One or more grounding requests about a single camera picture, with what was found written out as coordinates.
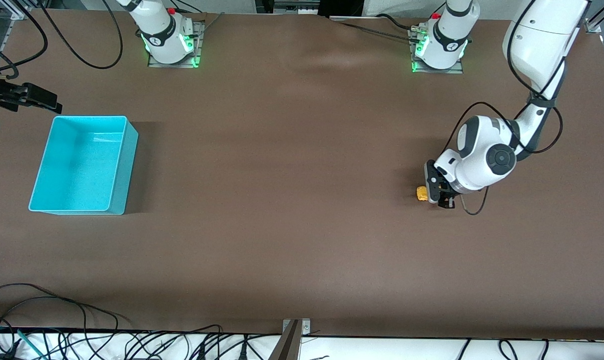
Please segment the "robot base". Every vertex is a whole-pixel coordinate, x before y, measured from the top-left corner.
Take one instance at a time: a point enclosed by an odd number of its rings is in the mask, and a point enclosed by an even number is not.
[[[409,38],[419,40],[418,32],[408,31]],[[464,69],[462,68],[462,60],[458,59],[455,65],[451,68],[447,68],[444,70],[438,68],[432,68],[428,66],[422,59],[415,55],[416,48],[418,47],[418,43],[411,42],[411,66],[412,71],[414,73],[437,73],[437,74],[463,74]]]
[[[194,21],[193,22],[193,52],[186,55],[184,59],[172,64],[160,63],[151,54],[148,55],[148,67],[150,68],[199,68],[199,59],[202,55],[202,41],[204,40],[204,22]]]

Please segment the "green led light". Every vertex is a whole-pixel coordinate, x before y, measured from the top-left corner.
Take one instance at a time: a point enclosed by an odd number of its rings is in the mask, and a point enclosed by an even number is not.
[[[188,45],[186,44],[185,36],[180,35],[180,41],[182,42],[182,46],[184,47],[184,50],[188,51]]]
[[[428,46],[428,35],[424,35],[424,39],[420,41],[420,45],[415,48],[415,54],[419,57],[423,57],[426,47]]]
[[[466,45],[468,45],[468,40],[464,42],[464,45],[462,45],[462,51],[460,52],[460,57],[458,57],[458,59],[461,59],[464,56],[464,50],[466,50]]]
[[[144,39],[144,38],[142,37],[142,41],[144,41],[144,48],[146,49],[146,52],[147,52],[147,53],[151,53],[151,50],[149,50],[149,48],[148,48],[148,43],[146,43],[146,39]]]

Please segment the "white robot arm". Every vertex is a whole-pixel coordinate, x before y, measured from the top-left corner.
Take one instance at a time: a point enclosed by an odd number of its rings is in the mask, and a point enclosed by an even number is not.
[[[588,5],[587,0],[532,0],[520,9],[504,38],[503,52],[512,67],[531,80],[527,105],[515,120],[466,120],[457,135],[458,150],[448,148],[425,164],[431,203],[454,208],[455,196],[502,180],[537,149],[564,80],[565,57]]]
[[[477,0],[446,0],[442,16],[420,24],[427,36],[415,55],[434,69],[451,68],[462,57],[468,35],[479,17]]]
[[[161,0],[117,0],[142,31],[146,50],[163,64],[175,64],[193,52],[193,21],[166,9]]]

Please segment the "white floor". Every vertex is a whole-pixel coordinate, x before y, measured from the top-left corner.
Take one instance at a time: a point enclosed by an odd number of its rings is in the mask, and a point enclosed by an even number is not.
[[[107,333],[89,333],[90,338],[103,337]],[[146,350],[153,352],[161,344],[164,344],[174,335],[164,335],[156,341],[148,344]],[[163,360],[181,360],[186,358],[187,354],[194,351],[199,343],[204,339],[203,334],[192,334],[178,338],[167,350],[163,351],[161,359]],[[46,347],[44,346],[44,337],[40,333],[28,335],[28,339],[33,346],[45,354]],[[46,341],[49,349],[53,350],[58,346],[58,335],[49,333],[46,335]],[[74,333],[71,341],[80,341],[84,339],[83,333]],[[105,346],[99,355],[104,360],[124,360],[124,346],[133,339],[133,335],[128,333],[119,333]],[[228,339],[220,342],[220,351],[223,353],[233,344],[237,344],[244,339],[242,335],[233,335]],[[279,336],[272,335],[260,337],[251,340],[251,345],[261,354],[261,357],[267,359],[271,351],[275,347]],[[105,339],[95,339],[91,341],[94,349],[99,348]],[[456,360],[460,350],[464,345],[464,339],[388,339],[388,338],[348,338],[348,337],[304,337],[300,348],[300,360],[316,360],[328,356],[328,360]],[[514,349],[516,349],[519,360],[540,360],[544,349],[544,341],[542,340],[518,340],[512,341]],[[0,335],[0,344],[5,349],[10,347],[11,335],[2,333]],[[206,358],[208,360],[217,359],[217,347],[210,346],[211,351],[208,352]],[[77,351],[80,360],[88,360],[93,354],[85,341],[79,342],[73,348]],[[514,358],[507,346],[504,346],[505,352],[510,358]],[[135,356],[132,356],[132,351],[129,353],[129,358],[146,359],[148,354],[144,351],[139,351]],[[240,354],[240,346],[236,346],[233,350],[225,353],[221,360],[237,360]],[[77,360],[78,357],[73,355],[72,351],[66,354],[69,360]],[[249,360],[258,360],[258,357],[251,350],[247,352]],[[21,341],[18,346],[16,358],[21,360],[36,360],[39,358],[37,353],[29,347],[24,341]],[[53,353],[50,356],[45,356],[47,360],[61,360],[60,352]],[[498,349],[498,340],[494,339],[478,339],[470,342],[466,353],[465,360],[505,360]],[[604,360],[604,342],[586,342],[586,341],[551,341],[549,345],[546,360]]]

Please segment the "yellow object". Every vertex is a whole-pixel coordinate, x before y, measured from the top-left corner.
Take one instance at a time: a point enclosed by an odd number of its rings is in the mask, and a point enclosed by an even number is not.
[[[428,201],[428,192],[425,186],[418,187],[417,193],[419,201]]]

